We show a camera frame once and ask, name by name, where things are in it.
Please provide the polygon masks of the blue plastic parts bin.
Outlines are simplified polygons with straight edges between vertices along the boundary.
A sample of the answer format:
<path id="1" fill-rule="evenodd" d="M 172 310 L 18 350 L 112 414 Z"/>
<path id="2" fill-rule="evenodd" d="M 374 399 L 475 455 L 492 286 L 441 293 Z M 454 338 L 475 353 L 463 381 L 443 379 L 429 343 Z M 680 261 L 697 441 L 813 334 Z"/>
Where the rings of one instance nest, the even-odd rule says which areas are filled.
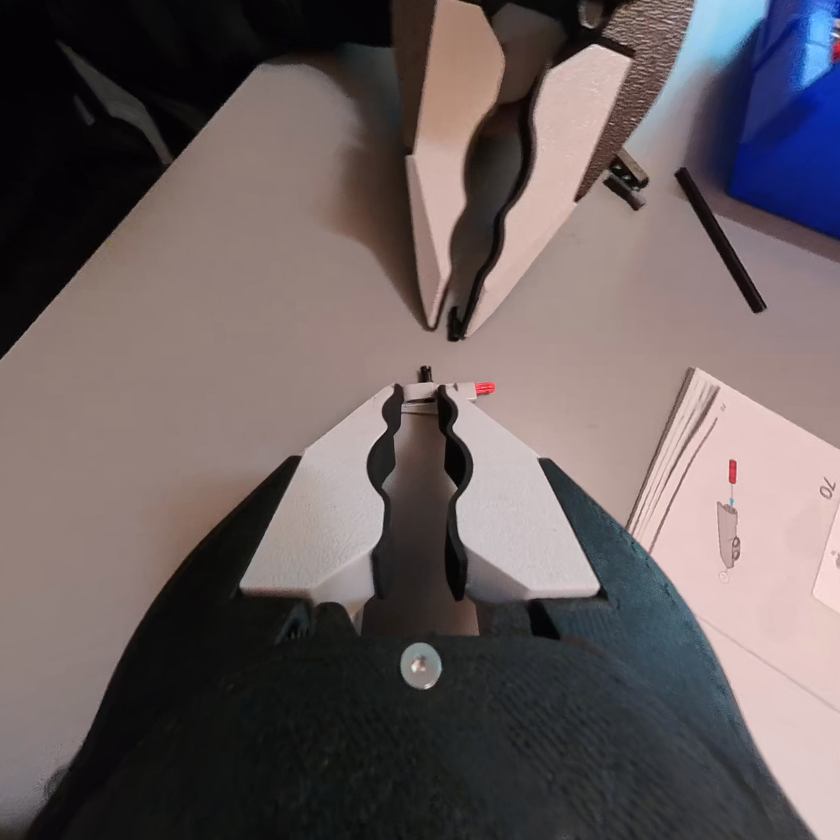
<path id="1" fill-rule="evenodd" d="M 839 237 L 839 2 L 773 1 L 752 54 L 728 194 Z"/>

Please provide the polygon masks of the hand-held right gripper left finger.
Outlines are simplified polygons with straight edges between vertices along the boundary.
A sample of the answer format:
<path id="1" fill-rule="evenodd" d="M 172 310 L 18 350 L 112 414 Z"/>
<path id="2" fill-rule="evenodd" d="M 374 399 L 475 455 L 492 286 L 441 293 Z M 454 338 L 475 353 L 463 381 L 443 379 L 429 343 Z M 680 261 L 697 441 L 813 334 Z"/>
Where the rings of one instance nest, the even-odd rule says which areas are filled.
<path id="1" fill-rule="evenodd" d="M 392 505 L 403 388 L 388 385 L 306 448 L 240 583 L 245 595 L 339 604 L 356 628 L 392 578 Z"/>

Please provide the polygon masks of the black toy beam with holes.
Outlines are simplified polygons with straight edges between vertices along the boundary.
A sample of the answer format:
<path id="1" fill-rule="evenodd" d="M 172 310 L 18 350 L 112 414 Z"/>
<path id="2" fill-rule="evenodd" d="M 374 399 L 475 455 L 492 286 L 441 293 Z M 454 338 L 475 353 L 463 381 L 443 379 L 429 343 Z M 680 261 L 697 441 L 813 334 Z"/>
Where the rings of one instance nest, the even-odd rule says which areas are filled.
<path id="1" fill-rule="evenodd" d="M 613 158 L 608 174 L 611 182 L 631 193 L 641 192 L 649 184 L 648 174 L 625 149 L 621 149 Z"/>

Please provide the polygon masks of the small dark toy connector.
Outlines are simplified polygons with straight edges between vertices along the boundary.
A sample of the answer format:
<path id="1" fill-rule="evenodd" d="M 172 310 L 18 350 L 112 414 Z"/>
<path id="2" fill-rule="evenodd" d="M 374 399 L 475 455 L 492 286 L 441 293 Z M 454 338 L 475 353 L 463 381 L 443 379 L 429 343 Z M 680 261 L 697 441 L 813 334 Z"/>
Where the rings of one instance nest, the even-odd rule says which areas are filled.
<path id="1" fill-rule="evenodd" d="M 607 176 L 603 181 L 603 185 L 621 198 L 635 212 L 646 204 L 643 187 L 626 183 L 620 178 L 615 177 L 614 174 Z"/>

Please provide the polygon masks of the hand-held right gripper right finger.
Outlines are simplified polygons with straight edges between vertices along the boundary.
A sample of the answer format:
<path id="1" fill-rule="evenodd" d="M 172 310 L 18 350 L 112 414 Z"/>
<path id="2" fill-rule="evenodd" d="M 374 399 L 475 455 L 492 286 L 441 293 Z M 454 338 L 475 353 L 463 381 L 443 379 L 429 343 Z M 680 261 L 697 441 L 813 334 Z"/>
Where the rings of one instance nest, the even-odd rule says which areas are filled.
<path id="1" fill-rule="evenodd" d="M 602 586 L 529 446 L 454 385 L 437 389 L 449 590 L 476 610 L 480 634 L 530 634 L 530 607 L 598 595 Z"/>

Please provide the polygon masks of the person's dark clothing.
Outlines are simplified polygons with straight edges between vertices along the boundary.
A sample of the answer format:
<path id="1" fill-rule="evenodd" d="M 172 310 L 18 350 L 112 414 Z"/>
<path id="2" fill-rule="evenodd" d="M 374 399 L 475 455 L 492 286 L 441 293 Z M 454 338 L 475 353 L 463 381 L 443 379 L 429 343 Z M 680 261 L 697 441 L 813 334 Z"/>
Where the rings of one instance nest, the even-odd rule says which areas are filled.
<path id="1" fill-rule="evenodd" d="M 1 351 L 265 61 L 392 44 L 385 1 L 2 2 Z"/>

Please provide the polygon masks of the grey toy beam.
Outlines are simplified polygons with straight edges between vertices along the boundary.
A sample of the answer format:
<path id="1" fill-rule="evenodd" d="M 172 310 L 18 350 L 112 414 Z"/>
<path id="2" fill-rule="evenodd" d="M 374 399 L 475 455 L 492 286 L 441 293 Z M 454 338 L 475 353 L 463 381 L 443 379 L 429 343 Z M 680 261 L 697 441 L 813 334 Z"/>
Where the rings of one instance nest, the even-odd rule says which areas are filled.
<path id="1" fill-rule="evenodd" d="M 475 402 L 480 395 L 478 385 L 472 381 L 447 383 L 471 402 Z M 403 387 L 403 415 L 436 416 L 438 414 L 438 388 L 435 382 L 418 382 Z"/>

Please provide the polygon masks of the white instruction booklet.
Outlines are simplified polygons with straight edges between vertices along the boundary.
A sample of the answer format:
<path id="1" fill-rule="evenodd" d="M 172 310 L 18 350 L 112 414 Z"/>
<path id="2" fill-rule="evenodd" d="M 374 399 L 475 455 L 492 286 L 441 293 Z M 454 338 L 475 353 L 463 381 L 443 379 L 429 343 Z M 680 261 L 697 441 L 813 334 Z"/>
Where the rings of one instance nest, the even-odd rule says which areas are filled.
<path id="1" fill-rule="evenodd" d="M 837 448 L 694 368 L 626 526 L 818 838 L 839 823 L 838 493 Z"/>

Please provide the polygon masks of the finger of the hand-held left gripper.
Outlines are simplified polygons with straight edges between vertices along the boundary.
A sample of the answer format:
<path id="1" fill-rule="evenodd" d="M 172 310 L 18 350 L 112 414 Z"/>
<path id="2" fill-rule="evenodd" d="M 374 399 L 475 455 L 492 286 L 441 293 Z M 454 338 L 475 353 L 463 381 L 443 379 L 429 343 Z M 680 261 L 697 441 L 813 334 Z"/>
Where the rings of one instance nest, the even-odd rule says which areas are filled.
<path id="1" fill-rule="evenodd" d="M 492 224 L 458 337 L 473 335 L 569 220 L 584 176 L 635 58 L 615 40 L 563 47 L 518 111 L 521 166 Z"/>
<path id="2" fill-rule="evenodd" d="M 512 2 L 405 2 L 405 174 L 416 278 L 436 329 L 452 278 L 452 244 L 467 207 L 466 167 L 497 106 L 517 24 Z"/>

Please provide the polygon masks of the long black toy axle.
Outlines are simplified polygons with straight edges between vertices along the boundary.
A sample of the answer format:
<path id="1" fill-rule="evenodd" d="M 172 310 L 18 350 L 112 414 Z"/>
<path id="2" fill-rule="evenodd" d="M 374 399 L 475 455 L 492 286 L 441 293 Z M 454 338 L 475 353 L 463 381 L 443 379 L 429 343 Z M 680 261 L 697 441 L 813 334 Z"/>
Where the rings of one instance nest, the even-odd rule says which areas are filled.
<path id="1" fill-rule="evenodd" d="M 675 179 L 751 312 L 755 314 L 765 312 L 766 302 L 729 238 L 723 232 L 695 179 L 685 166 L 678 168 Z"/>

